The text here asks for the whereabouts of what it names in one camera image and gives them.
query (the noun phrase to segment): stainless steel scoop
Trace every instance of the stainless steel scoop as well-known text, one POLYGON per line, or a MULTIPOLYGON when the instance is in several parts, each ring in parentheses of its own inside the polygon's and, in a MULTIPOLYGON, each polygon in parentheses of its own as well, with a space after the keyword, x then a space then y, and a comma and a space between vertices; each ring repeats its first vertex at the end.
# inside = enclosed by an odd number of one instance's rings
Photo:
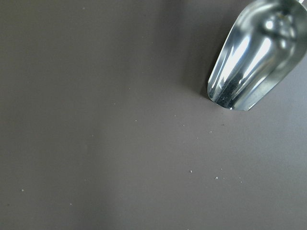
POLYGON ((303 0, 256 0, 233 25, 208 82, 208 95, 231 110, 249 110, 303 58, 303 0))

